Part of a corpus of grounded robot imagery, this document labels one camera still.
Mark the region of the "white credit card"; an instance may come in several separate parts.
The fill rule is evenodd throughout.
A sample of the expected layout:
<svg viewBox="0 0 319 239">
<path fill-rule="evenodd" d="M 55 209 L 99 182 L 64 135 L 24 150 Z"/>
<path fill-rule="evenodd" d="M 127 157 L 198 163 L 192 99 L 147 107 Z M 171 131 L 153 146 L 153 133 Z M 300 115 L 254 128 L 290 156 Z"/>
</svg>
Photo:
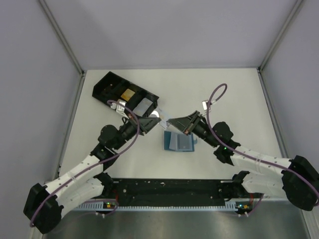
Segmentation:
<svg viewBox="0 0 319 239">
<path fill-rule="evenodd" d="M 155 110 L 152 111 L 151 116 L 158 117 L 160 119 L 159 125 L 164 129 L 167 130 L 170 126 L 170 123 L 168 120 L 170 119 L 170 116 L 163 111 L 161 108 L 157 107 Z"/>
</svg>

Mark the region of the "blue card holder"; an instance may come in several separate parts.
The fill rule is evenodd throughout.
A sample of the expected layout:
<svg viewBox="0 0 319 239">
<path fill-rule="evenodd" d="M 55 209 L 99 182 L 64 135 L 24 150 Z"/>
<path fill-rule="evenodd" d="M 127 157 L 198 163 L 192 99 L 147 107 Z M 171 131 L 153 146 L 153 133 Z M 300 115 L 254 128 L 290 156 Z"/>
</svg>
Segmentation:
<svg viewBox="0 0 319 239">
<path fill-rule="evenodd" d="M 194 152 L 197 138 L 191 133 L 186 135 L 172 131 L 164 131 L 163 148 L 166 151 Z"/>
</svg>

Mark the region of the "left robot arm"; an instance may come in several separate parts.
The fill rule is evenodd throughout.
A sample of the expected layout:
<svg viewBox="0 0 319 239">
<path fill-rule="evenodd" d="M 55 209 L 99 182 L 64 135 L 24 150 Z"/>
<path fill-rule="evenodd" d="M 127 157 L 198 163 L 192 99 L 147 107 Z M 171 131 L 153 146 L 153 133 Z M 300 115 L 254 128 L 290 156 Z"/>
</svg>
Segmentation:
<svg viewBox="0 0 319 239">
<path fill-rule="evenodd" d="M 33 185 L 23 213 L 31 227 L 42 234 L 51 232 L 70 211 L 84 202 L 108 195 L 112 178 L 105 172 L 120 156 L 116 151 L 129 140 L 151 131 L 160 118 L 123 118 L 119 128 L 108 124 L 101 129 L 98 144 L 78 165 L 44 185 Z"/>
</svg>

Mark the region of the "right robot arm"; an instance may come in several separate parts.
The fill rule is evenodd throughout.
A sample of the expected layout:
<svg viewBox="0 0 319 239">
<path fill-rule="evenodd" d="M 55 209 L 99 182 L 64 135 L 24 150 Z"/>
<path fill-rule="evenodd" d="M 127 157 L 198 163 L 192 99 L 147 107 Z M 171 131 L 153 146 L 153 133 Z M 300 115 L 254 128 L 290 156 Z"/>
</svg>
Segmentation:
<svg viewBox="0 0 319 239">
<path fill-rule="evenodd" d="M 248 193 L 284 198 L 304 211 L 318 206 L 319 173 L 306 158 L 272 157 L 245 148 L 232 140 L 233 133 L 226 122 L 211 125 L 198 111 L 169 119 L 168 123 L 215 148 L 214 155 L 220 162 L 244 168 L 233 177 L 233 182 Z"/>
</svg>

